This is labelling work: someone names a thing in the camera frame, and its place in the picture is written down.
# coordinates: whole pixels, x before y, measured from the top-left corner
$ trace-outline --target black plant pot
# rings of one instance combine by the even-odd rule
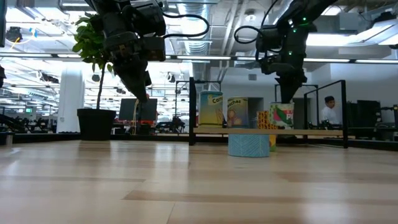
[[[115,111],[96,109],[77,109],[81,140],[109,141]]]

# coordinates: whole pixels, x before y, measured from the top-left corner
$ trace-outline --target can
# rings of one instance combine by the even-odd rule
[[[248,98],[232,97],[228,99],[227,124],[229,128],[248,128]]]
[[[294,103],[271,103],[269,121],[280,127],[293,127]]]
[[[199,128],[223,127],[223,93],[203,91],[199,98]]]

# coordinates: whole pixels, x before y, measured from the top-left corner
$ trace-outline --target green leaves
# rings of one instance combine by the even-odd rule
[[[89,20],[90,20],[90,18],[82,17],[77,22],[75,22],[75,25],[77,26],[77,25],[81,24],[82,22],[87,23]]]
[[[88,13],[88,12],[85,12],[85,16],[87,16],[88,18],[91,18],[91,17],[94,16],[94,14],[90,14],[90,13]]]
[[[77,53],[77,52],[79,52],[83,47],[84,47],[84,44],[83,44],[82,42],[79,42],[79,43],[75,44],[75,45],[72,47],[72,51],[75,52],[75,53]]]
[[[95,72],[96,66],[103,69],[105,66],[108,71],[113,71],[112,65],[107,65],[109,62],[108,55],[103,48],[104,35],[102,32],[96,32],[91,25],[91,22],[99,19],[97,14],[85,13],[86,17],[81,17],[75,25],[78,26],[75,35],[76,44],[72,50],[76,53],[79,52],[79,56],[85,63],[92,63],[93,72]]]
[[[109,71],[110,73],[112,73],[112,71],[113,71],[113,66],[112,66],[112,65],[108,64],[108,65],[106,66],[106,68],[108,69],[108,71]]]

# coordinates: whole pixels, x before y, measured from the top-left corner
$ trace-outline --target man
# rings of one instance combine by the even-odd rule
[[[332,96],[325,97],[326,106],[322,110],[322,121],[328,120],[330,124],[340,124],[340,121],[337,118],[336,111],[334,111],[335,107],[335,98]]]

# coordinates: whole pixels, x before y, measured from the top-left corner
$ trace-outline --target cable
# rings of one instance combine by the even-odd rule
[[[252,40],[249,40],[249,41],[241,41],[241,40],[239,40],[238,32],[239,32],[241,29],[252,29],[252,30],[256,31],[258,34],[260,34],[261,37],[263,37],[263,34],[262,34],[262,32],[261,32],[260,29],[255,28],[254,26],[241,26],[241,27],[237,28],[236,31],[235,31],[235,33],[234,33],[234,39],[235,39],[235,41],[238,42],[238,43],[240,43],[240,44],[251,44],[251,43],[253,43],[254,41],[257,40],[257,37],[256,37],[255,39],[252,39]]]
[[[277,2],[278,2],[278,0],[274,1],[274,2],[271,4],[271,6],[269,7],[269,9],[268,9],[267,12],[265,13],[264,17],[262,18],[261,26],[260,26],[260,27],[263,27],[263,25],[264,25],[264,23],[265,23],[265,21],[266,21],[266,18],[267,18],[267,16],[268,16],[268,14],[270,13],[271,9],[275,6],[275,4],[276,4]],[[254,38],[254,39],[252,39],[252,40],[249,40],[249,41],[240,41],[240,40],[239,40],[239,36],[238,36],[238,32],[239,32],[241,29],[252,29],[252,30],[257,31],[257,33],[259,33],[261,36],[263,35],[262,32],[261,32],[261,30],[258,29],[258,28],[255,28],[254,26],[241,26],[241,27],[237,28],[236,31],[234,32],[234,39],[235,39],[236,42],[238,42],[238,43],[240,43],[240,44],[251,44],[251,43],[253,43],[254,41],[257,40],[257,37],[256,37],[256,38]]]
[[[19,40],[19,37],[17,38],[17,40],[16,40],[15,42],[12,43],[10,49],[8,49],[8,52],[10,52],[10,51],[14,48],[14,46],[18,43],[18,40]]]
[[[332,5],[328,8],[328,10],[326,10],[325,12],[322,13],[322,15],[326,15],[326,13],[332,9],[333,7],[338,7],[340,9],[341,12],[344,12],[344,10],[339,6],[339,5]]]
[[[199,34],[166,34],[163,36],[164,39],[169,38],[169,37],[200,37],[202,35],[207,34],[207,32],[209,32],[210,30],[210,23],[203,18],[202,16],[198,16],[198,15],[194,15],[194,14],[185,14],[185,15],[177,15],[177,16],[171,16],[168,15],[166,13],[163,12],[163,16],[171,18],[171,19],[180,19],[180,18],[184,18],[184,17],[192,17],[192,18],[197,18],[202,20],[203,22],[205,22],[206,24],[206,30],[199,33]]]
[[[369,19],[366,19],[363,15],[362,15],[362,13],[358,13],[365,21],[368,21],[368,22],[373,22],[373,21],[370,21]]]
[[[134,105],[134,113],[132,114],[132,122],[134,122],[134,135],[136,135],[136,130],[137,130],[136,113],[137,113],[138,103],[139,103],[139,100],[137,99],[136,104]]]
[[[271,6],[269,7],[268,11],[266,12],[266,14],[264,15],[264,17],[262,18],[262,22],[261,22],[261,26],[264,25],[266,18],[268,16],[268,14],[271,12],[271,9],[275,6],[275,4],[278,2],[279,0],[274,1]]]

